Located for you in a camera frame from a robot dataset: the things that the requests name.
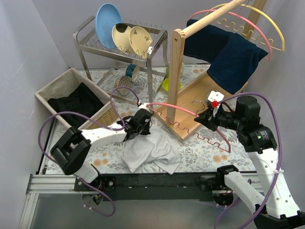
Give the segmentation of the white cloth garment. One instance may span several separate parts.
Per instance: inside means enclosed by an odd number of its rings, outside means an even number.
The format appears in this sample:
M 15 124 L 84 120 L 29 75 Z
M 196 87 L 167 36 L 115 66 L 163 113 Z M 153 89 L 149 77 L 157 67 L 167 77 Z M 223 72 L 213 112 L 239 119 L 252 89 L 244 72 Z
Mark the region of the white cloth garment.
M 181 155 L 164 130 L 151 127 L 150 134 L 138 135 L 128 141 L 122 159 L 131 172 L 135 172 L 146 163 L 153 162 L 172 175 L 180 165 Z

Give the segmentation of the dark blue denim skirt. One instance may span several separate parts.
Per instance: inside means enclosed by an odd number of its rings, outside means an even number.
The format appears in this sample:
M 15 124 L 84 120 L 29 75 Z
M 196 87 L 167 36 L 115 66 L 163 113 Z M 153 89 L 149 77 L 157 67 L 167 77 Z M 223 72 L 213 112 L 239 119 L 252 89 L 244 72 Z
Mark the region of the dark blue denim skirt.
M 185 39 L 183 54 L 208 62 L 208 75 L 228 93 L 235 94 L 268 52 L 237 33 L 207 25 Z

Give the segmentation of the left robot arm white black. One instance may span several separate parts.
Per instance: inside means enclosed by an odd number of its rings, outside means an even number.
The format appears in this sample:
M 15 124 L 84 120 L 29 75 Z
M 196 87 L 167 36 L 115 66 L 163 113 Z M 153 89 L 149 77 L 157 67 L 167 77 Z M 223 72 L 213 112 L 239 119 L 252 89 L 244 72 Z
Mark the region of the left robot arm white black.
M 140 108 L 134 116 L 127 117 L 106 128 L 80 130 L 70 127 L 51 149 L 51 155 L 65 175 L 81 178 L 89 190 L 101 187 L 97 169 L 85 161 L 90 149 L 110 143 L 132 140 L 138 135 L 150 133 L 152 113 Z

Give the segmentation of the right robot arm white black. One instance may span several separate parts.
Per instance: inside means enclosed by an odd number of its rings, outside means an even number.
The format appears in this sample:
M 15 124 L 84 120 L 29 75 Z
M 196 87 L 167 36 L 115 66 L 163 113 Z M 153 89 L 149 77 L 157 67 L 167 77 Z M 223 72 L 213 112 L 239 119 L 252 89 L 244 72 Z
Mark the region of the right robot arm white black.
M 276 135 L 260 123 L 258 93 L 236 96 L 235 109 L 223 109 L 226 100 L 220 92 L 207 96 L 207 110 L 197 115 L 196 122 L 212 131 L 218 127 L 235 130 L 239 142 L 251 159 L 262 190 L 260 194 L 233 165 L 216 172 L 216 185 L 230 188 L 251 211 L 252 216 L 240 227 L 254 222 L 259 229 L 295 229 L 305 224 L 305 214 L 294 201 L 281 169 L 282 144 L 278 124 Z

